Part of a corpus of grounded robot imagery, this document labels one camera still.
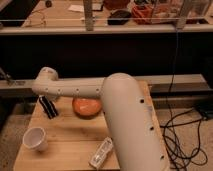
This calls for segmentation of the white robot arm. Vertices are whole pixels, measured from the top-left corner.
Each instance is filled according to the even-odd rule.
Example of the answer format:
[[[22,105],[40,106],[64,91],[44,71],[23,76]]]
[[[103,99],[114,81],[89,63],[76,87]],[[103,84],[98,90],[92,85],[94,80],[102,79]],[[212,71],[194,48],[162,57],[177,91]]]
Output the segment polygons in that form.
[[[32,90],[46,97],[100,99],[120,171],[170,171],[159,127],[134,77],[114,73],[105,78],[62,80],[56,70],[44,67]]]

